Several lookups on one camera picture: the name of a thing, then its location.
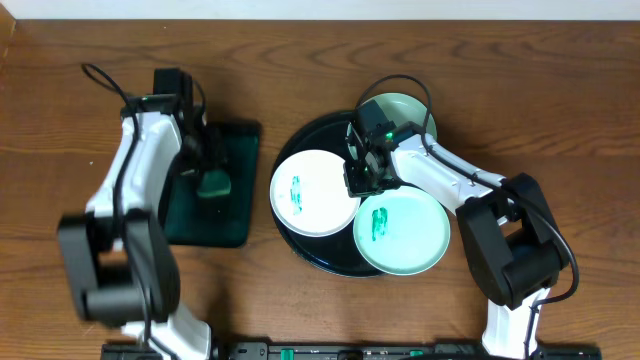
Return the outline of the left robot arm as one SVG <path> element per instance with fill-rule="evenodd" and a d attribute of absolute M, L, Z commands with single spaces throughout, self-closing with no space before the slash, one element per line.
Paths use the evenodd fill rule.
<path fill-rule="evenodd" d="M 205 107 L 131 99 L 122 139 L 84 213 L 57 237 L 78 316 L 121 329 L 103 359 L 217 359 L 212 327 L 182 304 L 171 245 L 223 244 L 237 213 L 224 141 Z"/>

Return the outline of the green yellow sponge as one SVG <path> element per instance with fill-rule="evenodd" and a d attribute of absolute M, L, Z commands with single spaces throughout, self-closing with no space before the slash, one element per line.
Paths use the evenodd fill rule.
<path fill-rule="evenodd" d="M 214 199 L 227 196 L 231 192 L 231 179 L 226 171 L 221 169 L 205 172 L 197 188 L 197 195 L 203 199 Z"/>

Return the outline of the white plate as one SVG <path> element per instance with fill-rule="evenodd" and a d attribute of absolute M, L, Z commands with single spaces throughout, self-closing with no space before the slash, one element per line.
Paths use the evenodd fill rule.
<path fill-rule="evenodd" d="M 285 228 L 319 238 L 341 231 L 354 219 L 360 200 L 348 194 L 344 164 L 329 151 L 305 150 L 276 167 L 269 198 Z"/>

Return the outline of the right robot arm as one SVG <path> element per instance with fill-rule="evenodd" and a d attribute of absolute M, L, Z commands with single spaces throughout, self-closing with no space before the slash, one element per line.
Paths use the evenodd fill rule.
<path fill-rule="evenodd" d="M 352 196 L 377 200 L 401 188 L 430 196 L 457 219 L 470 273 L 487 297 L 481 340 L 487 355 L 533 359 L 542 306 L 571 297 L 576 257 L 537 181 L 484 171 L 414 130 L 351 134 L 345 181 Z"/>

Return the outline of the mint green plate with stain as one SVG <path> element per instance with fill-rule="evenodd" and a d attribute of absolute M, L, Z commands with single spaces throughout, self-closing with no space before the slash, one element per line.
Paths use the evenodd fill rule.
<path fill-rule="evenodd" d="M 402 186 L 362 203 L 353 237 L 360 255 L 374 268 L 410 276 L 430 269 L 444 256 L 451 226 L 443 206 L 431 195 Z"/>

